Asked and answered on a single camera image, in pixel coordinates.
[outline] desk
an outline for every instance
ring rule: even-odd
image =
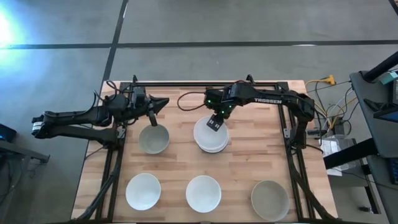
[[[305,93],[302,80],[288,81],[289,88]],[[285,146],[276,105],[250,104],[237,107],[226,121],[231,140],[224,151],[207,154],[200,150],[193,139],[193,127],[200,118],[212,112],[206,108],[184,112],[177,108],[177,98],[188,91],[203,91],[204,87],[147,87],[147,93],[169,97],[170,102],[159,113],[157,121],[170,133],[170,145],[161,154],[144,154],[138,146],[140,131],[147,125],[147,118],[129,126],[124,145],[124,155],[119,177],[118,194],[114,208],[114,222],[264,222],[251,206],[252,188],[260,180],[274,180],[282,185],[290,197],[290,210],[282,222],[297,220],[292,185],[285,155]],[[113,91],[107,85],[102,97]],[[187,95],[180,102],[182,107],[203,103],[203,95]],[[315,140],[308,144],[317,145]],[[100,145],[90,142],[87,153]],[[322,154],[310,147],[303,151],[310,188],[328,212],[337,216]],[[98,193],[101,185],[106,151],[92,155],[83,165],[76,194],[72,218],[83,213]],[[162,186],[160,200],[147,211],[137,211],[126,201],[128,182],[135,175],[148,172],[155,175]],[[186,199],[185,189],[190,180],[198,175],[210,175],[222,189],[218,207],[210,213],[197,213]],[[302,207],[306,212],[303,193]],[[108,210],[105,198],[104,212]]]
[[[366,157],[374,180],[377,183],[398,190],[398,186],[391,184],[387,162],[383,159],[398,157],[398,123],[373,118],[374,112],[364,103],[364,99],[380,103],[387,102],[387,87],[380,82],[368,83],[364,81],[360,73],[353,73],[349,77],[372,138],[360,142],[356,146],[351,146],[327,156],[325,158],[325,165],[329,169]],[[396,212],[396,208],[398,207],[398,192],[380,185],[377,185],[377,191],[379,192],[390,223],[398,223],[398,213]]]

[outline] gray bowl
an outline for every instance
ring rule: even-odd
[[[254,186],[251,204],[261,218],[270,222],[283,219],[290,208],[286,190],[272,180],[263,180]]]
[[[142,151],[148,154],[158,154],[164,151],[170,142],[167,129],[158,124],[146,126],[139,134],[138,144]]]

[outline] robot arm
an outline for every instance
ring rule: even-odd
[[[137,78],[134,76],[129,97],[124,96],[122,91],[119,93],[115,91],[114,95],[105,97],[102,106],[92,106],[86,111],[44,112],[41,116],[32,119],[32,135],[39,139],[67,136],[109,144],[117,140],[116,128],[95,130],[72,125],[92,124],[107,127],[113,121],[120,126],[128,124],[129,120],[137,120],[146,115],[151,125],[157,126],[155,114],[169,102],[169,98],[155,98],[150,95],[148,97],[145,87],[137,86],[136,81]]]
[[[238,81],[222,90],[209,88],[205,92],[205,106],[215,111],[207,125],[217,131],[228,119],[236,106],[248,103],[268,103],[288,107],[297,118],[298,124],[293,132],[293,147],[306,146],[305,129],[308,122],[314,118],[314,100],[305,94],[292,90],[258,90],[252,83]]]

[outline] gray floor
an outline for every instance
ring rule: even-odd
[[[0,44],[110,43],[121,3],[0,1],[0,29],[6,34]],[[119,42],[378,39],[398,39],[398,17],[387,0],[130,0]],[[118,49],[110,78],[130,80],[136,74],[141,80],[235,80],[250,73],[258,80],[312,80],[333,74],[343,82],[397,47]],[[109,49],[0,50],[0,123],[18,131],[18,145],[51,155],[33,179],[22,181],[9,223],[69,219],[87,141],[34,139],[30,121],[44,110],[89,107],[108,54]],[[320,96],[326,105],[336,103],[349,87],[346,83],[320,90]],[[351,122],[350,137],[370,137],[359,108]],[[385,215],[357,210],[369,205],[363,189],[332,190],[340,218],[387,223]]]

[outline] wooden table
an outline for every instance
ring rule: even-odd
[[[286,82],[291,90],[305,93],[302,80]],[[261,180],[274,180],[286,189],[290,197],[290,210],[281,221],[297,221],[277,106],[252,103],[237,107],[225,122],[231,136],[228,146],[221,153],[208,154],[196,145],[193,127],[200,118],[211,115],[212,111],[205,107],[191,112],[177,108],[180,95],[187,91],[203,90],[203,87],[147,87],[147,93],[153,96],[170,98],[168,105],[157,116],[158,123],[169,130],[170,145],[161,154],[144,154],[139,149],[138,136],[150,124],[149,120],[143,117],[128,128],[114,222],[264,222],[251,206],[252,188]],[[112,89],[104,84],[102,96],[112,93]],[[187,95],[180,102],[184,107],[202,103],[203,95],[198,94]],[[315,140],[309,139],[307,143],[318,146]],[[99,147],[97,142],[92,141],[87,153]],[[303,156],[312,192],[336,217],[322,154],[308,147],[303,151]],[[105,158],[106,150],[102,150],[85,161],[72,218],[81,215],[98,193]],[[128,182],[143,172],[159,179],[162,194],[155,207],[137,211],[127,204],[125,191]],[[212,176],[222,189],[221,202],[210,213],[195,212],[185,199],[189,181],[198,175]],[[110,190],[104,203],[104,214],[108,210],[109,195]],[[308,214],[302,192],[300,198],[304,214]]]

